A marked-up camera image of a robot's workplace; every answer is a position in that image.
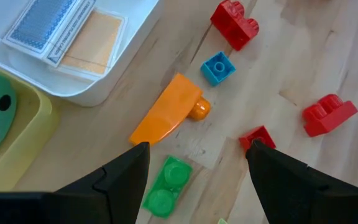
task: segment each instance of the orange building block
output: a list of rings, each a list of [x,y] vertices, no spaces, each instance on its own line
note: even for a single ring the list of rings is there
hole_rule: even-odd
[[[186,117],[199,121],[211,110],[203,91],[178,73],[162,92],[129,140],[134,145],[149,142],[154,145],[168,136]]]

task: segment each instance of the white bin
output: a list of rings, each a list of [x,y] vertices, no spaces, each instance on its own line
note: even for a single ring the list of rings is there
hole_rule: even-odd
[[[48,69],[46,63],[1,42],[28,2],[29,0],[0,0],[0,67],[51,95],[81,106],[96,106],[108,97],[162,12],[160,0],[97,0],[96,7],[118,12],[128,18],[128,23],[116,63],[105,77],[89,83],[54,73]]]

